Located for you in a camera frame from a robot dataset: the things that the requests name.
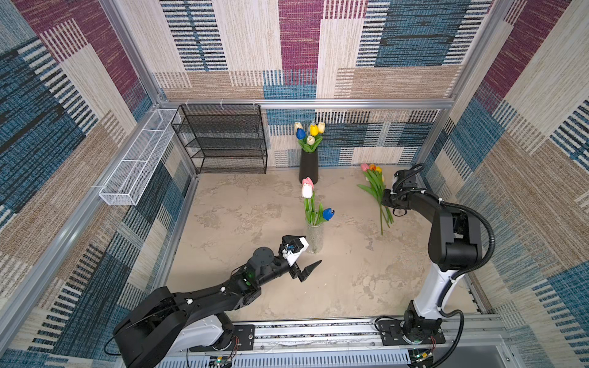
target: glass vase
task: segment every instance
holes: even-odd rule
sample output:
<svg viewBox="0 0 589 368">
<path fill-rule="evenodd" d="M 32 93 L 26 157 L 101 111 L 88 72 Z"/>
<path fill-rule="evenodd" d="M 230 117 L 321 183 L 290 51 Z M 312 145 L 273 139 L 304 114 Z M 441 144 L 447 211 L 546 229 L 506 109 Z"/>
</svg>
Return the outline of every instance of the glass vase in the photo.
<svg viewBox="0 0 589 368">
<path fill-rule="evenodd" d="M 307 223 L 307 242 L 309 248 L 307 252 L 317 254 L 323 249 L 323 226 L 310 225 Z"/>
</svg>

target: black vase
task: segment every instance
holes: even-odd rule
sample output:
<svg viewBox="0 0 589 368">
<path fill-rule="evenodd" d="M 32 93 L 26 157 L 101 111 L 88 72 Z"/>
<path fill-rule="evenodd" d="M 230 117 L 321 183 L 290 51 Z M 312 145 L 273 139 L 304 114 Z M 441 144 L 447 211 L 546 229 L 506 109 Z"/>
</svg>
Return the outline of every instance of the black vase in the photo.
<svg viewBox="0 0 589 368">
<path fill-rule="evenodd" d="M 313 184 L 319 181 L 319 156 L 317 150 L 314 152 L 305 152 L 302 148 L 300 150 L 300 167 L 299 167 L 299 181 L 309 177 Z"/>
</svg>

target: vase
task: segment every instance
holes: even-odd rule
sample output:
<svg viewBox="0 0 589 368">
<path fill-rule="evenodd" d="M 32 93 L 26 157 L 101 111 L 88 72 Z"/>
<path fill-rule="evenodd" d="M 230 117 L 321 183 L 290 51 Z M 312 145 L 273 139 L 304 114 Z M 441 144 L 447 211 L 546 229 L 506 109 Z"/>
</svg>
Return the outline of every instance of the vase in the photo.
<svg viewBox="0 0 589 368">
<path fill-rule="evenodd" d="M 307 243 L 309 243 L 307 252 L 319 253 L 323 249 L 323 226 L 307 224 L 306 239 Z"/>
<path fill-rule="evenodd" d="M 305 152 L 302 148 L 300 150 L 300 167 L 299 167 L 299 181 L 309 177 L 313 184 L 319 181 L 319 156 L 317 150 L 314 152 Z"/>
</svg>

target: yellow tulip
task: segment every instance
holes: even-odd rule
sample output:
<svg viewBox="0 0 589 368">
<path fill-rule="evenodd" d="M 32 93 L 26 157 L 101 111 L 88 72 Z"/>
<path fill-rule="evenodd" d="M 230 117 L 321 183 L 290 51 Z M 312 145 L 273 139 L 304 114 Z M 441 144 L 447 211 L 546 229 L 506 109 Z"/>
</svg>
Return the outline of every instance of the yellow tulip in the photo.
<svg viewBox="0 0 589 368">
<path fill-rule="evenodd" d="M 309 128 L 309 134 L 311 134 L 312 136 L 319 134 L 319 128 L 317 127 L 317 125 L 311 124 L 311 127 Z"/>
</svg>

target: blue tulip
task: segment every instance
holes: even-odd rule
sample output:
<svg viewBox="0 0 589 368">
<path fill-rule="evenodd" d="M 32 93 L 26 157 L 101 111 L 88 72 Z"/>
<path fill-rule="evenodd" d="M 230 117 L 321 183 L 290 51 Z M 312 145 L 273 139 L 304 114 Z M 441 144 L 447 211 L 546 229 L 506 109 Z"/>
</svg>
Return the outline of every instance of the blue tulip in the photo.
<svg viewBox="0 0 589 368">
<path fill-rule="evenodd" d="M 333 214 L 335 213 L 335 211 L 333 211 L 331 208 L 326 208 L 323 211 L 323 218 L 327 221 L 331 220 L 333 217 Z"/>
<path fill-rule="evenodd" d="M 301 128 L 296 130 L 296 138 L 297 139 L 301 140 L 301 139 L 304 139 L 306 136 L 307 136 L 307 134 Z"/>
</svg>

